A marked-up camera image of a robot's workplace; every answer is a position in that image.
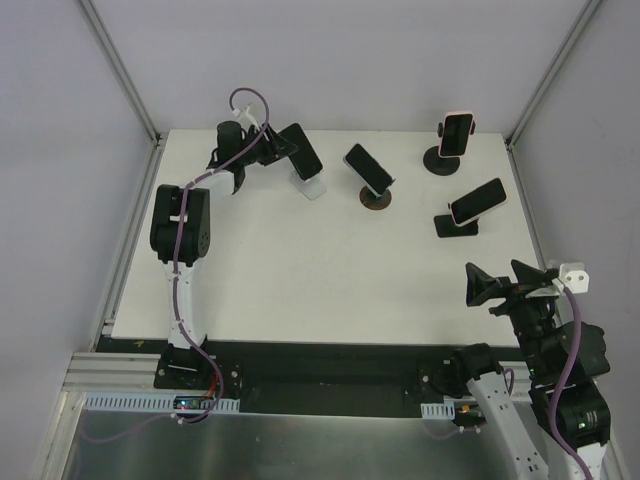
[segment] black phone stand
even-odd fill
[[[433,217],[433,223],[436,225],[436,233],[440,238],[474,237],[478,234],[477,220],[459,227],[453,223],[451,215],[438,215]]]
[[[378,197],[369,190],[369,187],[362,187],[362,190],[360,190],[360,202],[369,210],[384,210],[391,203],[391,191],[387,188]]]
[[[456,173],[458,168],[460,168],[460,157],[442,158],[438,154],[438,150],[439,147],[436,145],[424,153],[422,163],[424,163],[426,169],[442,177]]]

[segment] white bracket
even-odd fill
[[[509,469],[509,478],[548,480],[547,464],[535,448],[500,373],[485,373],[467,382],[487,423],[497,429],[496,440]]]
[[[553,286],[539,288],[527,295],[531,297],[559,297],[568,288],[577,295],[589,290],[589,274],[584,269],[584,263],[563,263],[560,265],[558,278],[552,280]]]
[[[168,312],[171,325],[169,343],[176,348],[191,348],[191,345],[180,332],[178,327],[180,323],[182,323],[187,335],[196,345],[201,345],[206,337],[201,312],[202,298],[200,298],[199,291],[196,288],[201,286],[196,274],[200,270],[203,260],[202,258],[196,260],[191,267],[187,267],[184,263],[178,263],[178,271],[180,272],[178,275],[173,273],[173,262],[162,264],[169,299]],[[173,309],[173,279],[176,276],[178,277],[177,303],[180,321],[176,319]]]

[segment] round base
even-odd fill
[[[438,155],[438,146],[436,145],[425,152],[424,157],[422,157],[422,163],[431,173],[446,177],[458,171],[460,157],[442,158]]]
[[[360,201],[369,210],[384,210],[391,203],[391,192],[385,190],[380,197],[376,197],[367,187],[362,187]]]

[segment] white wall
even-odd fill
[[[600,380],[633,478],[640,478],[640,2],[605,3],[516,146],[547,257],[591,275],[585,320],[606,331]]]
[[[0,15],[0,476],[27,478],[86,348],[149,143],[70,0]]]
[[[158,128],[213,128],[244,85],[273,124],[508,133],[585,0],[96,0]]]

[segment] phone stand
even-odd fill
[[[300,178],[297,172],[291,172],[289,181],[309,200],[313,201],[327,191],[327,186],[314,175],[306,182]]]
[[[478,220],[459,227],[453,223],[451,215],[438,215],[433,217],[433,223],[440,238],[473,237],[478,234]]]
[[[384,210],[391,203],[391,191],[387,189],[377,197],[368,187],[362,187],[360,202],[369,210]]]
[[[431,147],[427,150],[422,157],[422,163],[427,170],[435,175],[446,177],[447,175],[453,175],[460,168],[460,157],[448,157],[442,158],[438,154],[439,147]]]

